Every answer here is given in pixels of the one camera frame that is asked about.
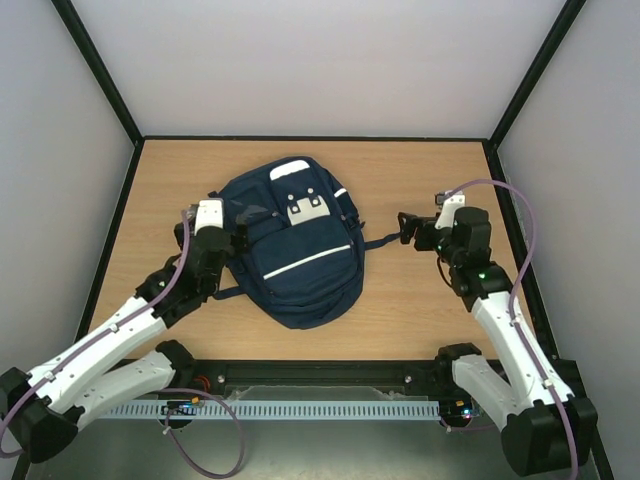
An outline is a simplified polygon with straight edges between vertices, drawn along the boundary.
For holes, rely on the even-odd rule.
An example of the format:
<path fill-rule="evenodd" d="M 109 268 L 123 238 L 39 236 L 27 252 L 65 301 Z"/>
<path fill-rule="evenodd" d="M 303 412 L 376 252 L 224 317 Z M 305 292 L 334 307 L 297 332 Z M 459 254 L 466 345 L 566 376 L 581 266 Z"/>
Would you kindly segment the navy blue student backpack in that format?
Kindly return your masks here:
<path fill-rule="evenodd" d="M 240 235 L 227 261 L 235 286 L 215 299 L 246 295 L 289 329 L 311 329 L 346 313 L 364 285 L 365 253 L 398 239 L 367 241 L 348 190 L 309 156 L 285 157 L 210 192 L 224 226 Z"/>

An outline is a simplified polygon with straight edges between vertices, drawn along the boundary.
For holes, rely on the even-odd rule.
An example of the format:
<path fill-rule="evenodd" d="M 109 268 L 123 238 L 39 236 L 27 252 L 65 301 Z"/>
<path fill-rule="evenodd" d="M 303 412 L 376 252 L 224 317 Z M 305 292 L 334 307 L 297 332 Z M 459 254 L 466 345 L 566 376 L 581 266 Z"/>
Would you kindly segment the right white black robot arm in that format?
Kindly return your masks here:
<path fill-rule="evenodd" d="M 530 330 L 508 274 L 491 258 L 488 212 L 401 212 L 398 222 L 402 243 L 433 251 L 448 266 L 451 289 L 487 333 L 503 369 L 497 373 L 471 343 L 448 345 L 436 357 L 438 384 L 466 391 L 488 415 L 516 474 L 577 472 L 589 458 L 597 411 L 561 378 Z"/>

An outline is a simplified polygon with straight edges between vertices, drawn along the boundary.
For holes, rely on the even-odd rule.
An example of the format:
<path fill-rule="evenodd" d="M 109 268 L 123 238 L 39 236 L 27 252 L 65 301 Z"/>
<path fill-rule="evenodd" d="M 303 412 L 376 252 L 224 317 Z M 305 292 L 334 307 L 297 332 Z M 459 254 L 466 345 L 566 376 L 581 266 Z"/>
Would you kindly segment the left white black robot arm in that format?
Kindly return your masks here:
<path fill-rule="evenodd" d="M 94 420 L 151 392 L 204 397 L 192 388 L 196 361 L 178 341 L 163 341 L 142 358 L 118 363 L 141 344 L 199 309 L 218 290 L 237 241 L 220 220 L 184 220 L 181 252 L 150 274 L 103 325 L 51 360 L 1 376 L 1 433 L 42 463 L 63 451 Z"/>

